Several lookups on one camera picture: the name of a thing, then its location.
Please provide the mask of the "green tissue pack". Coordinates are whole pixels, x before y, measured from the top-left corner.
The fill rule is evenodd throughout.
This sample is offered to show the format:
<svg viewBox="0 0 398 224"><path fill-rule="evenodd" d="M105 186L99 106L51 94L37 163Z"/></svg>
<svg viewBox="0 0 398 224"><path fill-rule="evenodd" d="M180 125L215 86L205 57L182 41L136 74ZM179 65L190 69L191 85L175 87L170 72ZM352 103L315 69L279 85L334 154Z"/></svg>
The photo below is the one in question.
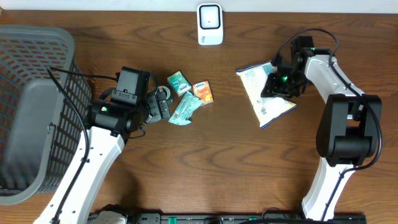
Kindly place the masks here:
<svg viewBox="0 0 398 224"><path fill-rule="evenodd" d="M167 78L169 85L172 87L178 97L183 96L192 89L191 84L187 81L181 71L175 72Z"/></svg>

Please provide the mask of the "teal wrapper packet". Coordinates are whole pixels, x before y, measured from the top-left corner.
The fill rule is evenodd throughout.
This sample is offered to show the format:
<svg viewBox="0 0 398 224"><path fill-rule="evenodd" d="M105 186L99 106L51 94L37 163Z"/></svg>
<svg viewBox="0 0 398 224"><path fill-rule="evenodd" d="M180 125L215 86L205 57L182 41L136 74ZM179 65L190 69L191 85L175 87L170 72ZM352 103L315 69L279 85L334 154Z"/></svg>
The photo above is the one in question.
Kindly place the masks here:
<svg viewBox="0 0 398 224"><path fill-rule="evenodd" d="M186 92L173 115L170 117L169 122L179 126L190 124L190 118L193 112L201 106L202 102L203 100L199 99L191 92Z"/></svg>

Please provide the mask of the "yellow snack chip bag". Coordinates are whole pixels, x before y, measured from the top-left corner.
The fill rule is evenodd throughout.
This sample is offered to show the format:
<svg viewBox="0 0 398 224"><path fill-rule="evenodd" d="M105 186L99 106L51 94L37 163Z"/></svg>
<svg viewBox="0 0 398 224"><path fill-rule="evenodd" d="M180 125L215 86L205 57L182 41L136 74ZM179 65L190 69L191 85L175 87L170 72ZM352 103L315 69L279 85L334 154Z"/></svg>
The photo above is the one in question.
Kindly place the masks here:
<svg viewBox="0 0 398 224"><path fill-rule="evenodd" d="M270 62L258 63L236 70L236 74L240 77L244 89L248 94L261 129L264 129L273 121L297 107L295 103L278 96L261 96L267 78L273 71L274 67Z"/></svg>

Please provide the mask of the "orange snack packet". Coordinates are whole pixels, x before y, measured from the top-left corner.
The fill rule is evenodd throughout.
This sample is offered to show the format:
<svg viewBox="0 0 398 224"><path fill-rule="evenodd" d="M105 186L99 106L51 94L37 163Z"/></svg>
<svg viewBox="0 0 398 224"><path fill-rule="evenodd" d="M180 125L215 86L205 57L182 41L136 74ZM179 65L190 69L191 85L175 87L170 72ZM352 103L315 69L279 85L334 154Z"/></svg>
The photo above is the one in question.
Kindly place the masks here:
<svg viewBox="0 0 398 224"><path fill-rule="evenodd" d="M210 84L208 81L196 83L192 86L193 94L202 100L202 106L214 102L211 92Z"/></svg>

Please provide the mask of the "dark green round-label box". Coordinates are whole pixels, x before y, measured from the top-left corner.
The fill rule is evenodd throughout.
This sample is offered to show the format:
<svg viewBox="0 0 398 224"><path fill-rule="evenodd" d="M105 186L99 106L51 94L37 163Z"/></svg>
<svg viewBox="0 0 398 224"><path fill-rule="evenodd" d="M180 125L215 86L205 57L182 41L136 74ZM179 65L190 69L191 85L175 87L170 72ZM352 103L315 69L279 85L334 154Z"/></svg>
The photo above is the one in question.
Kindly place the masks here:
<svg viewBox="0 0 398 224"><path fill-rule="evenodd" d="M168 86L161 85L158 87L159 92L164 92L168 104L174 102L173 94Z"/></svg>

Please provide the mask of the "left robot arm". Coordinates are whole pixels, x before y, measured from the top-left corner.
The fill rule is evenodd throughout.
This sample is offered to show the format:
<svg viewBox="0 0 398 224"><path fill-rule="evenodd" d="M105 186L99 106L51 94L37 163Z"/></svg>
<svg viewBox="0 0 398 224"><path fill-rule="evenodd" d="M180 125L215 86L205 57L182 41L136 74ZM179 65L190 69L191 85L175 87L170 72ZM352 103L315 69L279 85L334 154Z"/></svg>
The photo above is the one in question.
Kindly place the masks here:
<svg viewBox="0 0 398 224"><path fill-rule="evenodd" d="M124 148L122 136L97 126L83 129L75 155L35 223L86 223L112 163Z"/></svg>

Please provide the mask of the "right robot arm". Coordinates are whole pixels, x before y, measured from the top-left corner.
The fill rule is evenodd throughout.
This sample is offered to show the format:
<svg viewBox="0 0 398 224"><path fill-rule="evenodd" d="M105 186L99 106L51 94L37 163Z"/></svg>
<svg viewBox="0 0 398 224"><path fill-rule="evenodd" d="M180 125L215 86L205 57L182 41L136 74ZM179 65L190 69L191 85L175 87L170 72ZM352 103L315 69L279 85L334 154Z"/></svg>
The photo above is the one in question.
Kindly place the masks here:
<svg viewBox="0 0 398 224"><path fill-rule="evenodd" d="M329 49L312 45L292 49L291 62L276 55L271 66L262 96L291 98L312 83L325 102L316 135L320 162L302 200L302 213L313 221L332 220L349 178L371 167L380 156L381 99L356 87Z"/></svg>

